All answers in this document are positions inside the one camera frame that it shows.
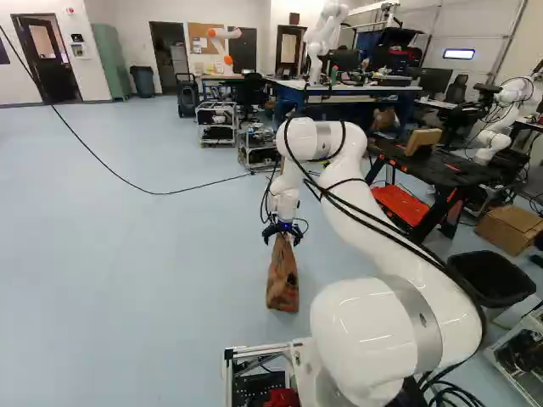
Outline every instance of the paper bag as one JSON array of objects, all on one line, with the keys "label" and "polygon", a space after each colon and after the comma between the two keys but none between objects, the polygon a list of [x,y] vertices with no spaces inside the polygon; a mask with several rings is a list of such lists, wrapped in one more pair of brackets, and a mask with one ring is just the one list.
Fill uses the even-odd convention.
[{"label": "paper bag", "polygon": [[290,241],[278,233],[268,269],[266,305],[270,309],[298,312],[298,269]]}]

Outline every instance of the cardboard box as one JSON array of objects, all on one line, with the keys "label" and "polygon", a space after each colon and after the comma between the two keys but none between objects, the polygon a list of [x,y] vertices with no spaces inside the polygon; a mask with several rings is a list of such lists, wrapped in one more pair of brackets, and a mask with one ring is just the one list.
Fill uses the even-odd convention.
[{"label": "cardboard box", "polygon": [[490,211],[475,232],[511,256],[518,256],[543,231],[543,219],[513,205]]}]

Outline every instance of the robotic arm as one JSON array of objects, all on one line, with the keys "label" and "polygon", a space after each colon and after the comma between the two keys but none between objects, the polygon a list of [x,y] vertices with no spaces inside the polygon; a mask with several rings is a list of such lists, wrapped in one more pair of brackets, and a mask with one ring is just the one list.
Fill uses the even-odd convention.
[{"label": "robotic arm", "polygon": [[[268,203],[278,224],[292,226],[307,176],[301,163],[332,156],[318,179],[322,209],[333,229],[379,272],[336,282],[314,299],[311,333],[322,366],[316,381],[328,377],[352,404],[379,407],[395,398],[405,377],[471,356],[482,326],[470,298],[374,200],[360,170],[366,147],[364,131],[352,123],[289,120],[277,132],[284,167]],[[331,405],[318,391],[314,397],[319,407]]]},{"label": "robotic arm", "polygon": [[230,70],[232,70],[232,65],[234,61],[230,55],[227,55],[227,52],[222,46],[222,40],[239,38],[241,34],[242,32],[241,30],[239,30],[239,28],[236,28],[233,31],[228,31],[228,30],[225,30],[224,28],[210,28],[208,30],[208,36],[210,38],[211,43],[217,49],[219,54],[223,57],[224,63],[228,67],[230,67]]},{"label": "robotic arm", "polygon": [[495,95],[495,102],[502,108],[507,108],[507,113],[498,122],[477,135],[477,139],[486,147],[477,151],[473,158],[474,162],[487,165],[497,152],[511,144],[511,138],[503,131],[511,126],[519,116],[534,114],[537,111],[543,98],[541,68],[543,68],[543,61],[531,76],[522,76],[507,81],[501,92]]},{"label": "robotic arm", "polygon": [[309,82],[317,85],[321,77],[322,61],[318,55],[326,55],[333,44],[337,43],[341,23],[349,14],[349,6],[330,1],[324,5],[316,27],[304,34],[307,53],[311,58]]}]

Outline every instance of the bulletin board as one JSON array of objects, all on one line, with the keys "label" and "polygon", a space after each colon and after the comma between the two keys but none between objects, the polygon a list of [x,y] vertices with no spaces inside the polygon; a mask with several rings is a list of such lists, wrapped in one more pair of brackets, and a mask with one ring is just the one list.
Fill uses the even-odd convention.
[{"label": "bulletin board", "polygon": [[[205,38],[206,47],[199,47],[201,54],[218,54],[219,51],[215,46],[209,41],[208,38],[208,29],[209,28],[222,28],[224,29],[223,24],[200,24],[200,23],[188,23],[188,37],[190,41],[190,53],[194,52],[194,47],[199,47],[199,41]],[[225,47],[225,41],[222,40],[222,46]]]}]

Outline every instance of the trash can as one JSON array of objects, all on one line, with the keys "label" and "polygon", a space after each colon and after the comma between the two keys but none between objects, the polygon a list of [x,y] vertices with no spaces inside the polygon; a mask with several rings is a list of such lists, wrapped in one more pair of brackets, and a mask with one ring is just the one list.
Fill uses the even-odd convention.
[{"label": "trash can", "polygon": [[484,308],[489,321],[535,293],[535,284],[502,255],[483,250],[451,256],[447,274]]},{"label": "trash can", "polygon": [[154,97],[153,70],[150,66],[131,66],[130,73],[140,98]]}]

